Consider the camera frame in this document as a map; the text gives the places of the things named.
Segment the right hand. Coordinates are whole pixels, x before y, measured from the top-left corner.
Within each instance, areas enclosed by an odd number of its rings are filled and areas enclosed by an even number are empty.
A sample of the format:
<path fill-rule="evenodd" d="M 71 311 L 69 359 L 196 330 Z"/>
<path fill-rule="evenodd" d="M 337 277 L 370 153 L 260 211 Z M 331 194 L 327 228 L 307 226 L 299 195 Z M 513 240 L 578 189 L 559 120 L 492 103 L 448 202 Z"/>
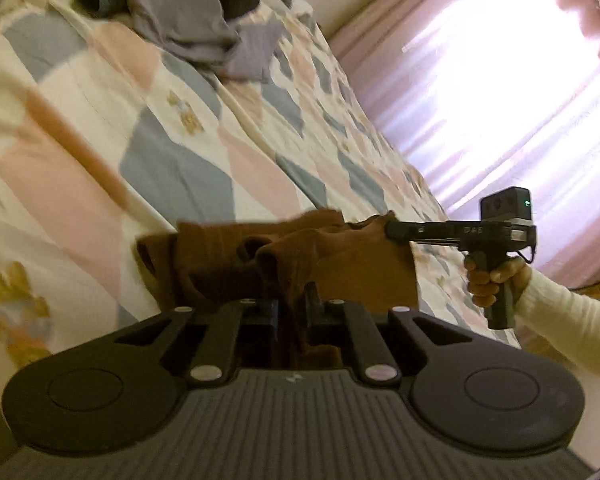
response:
<path fill-rule="evenodd" d="M 514 302 L 517 302 L 527 288 L 532 275 L 532 269 L 521 257 L 509 258 L 497 269 L 486 272 L 479 270 L 474 257 L 468 255 L 465 257 L 464 266 L 472 302 L 483 309 L 495 304 L 496 295 L 501 286 L 506 283 L 510 285 Z"/>

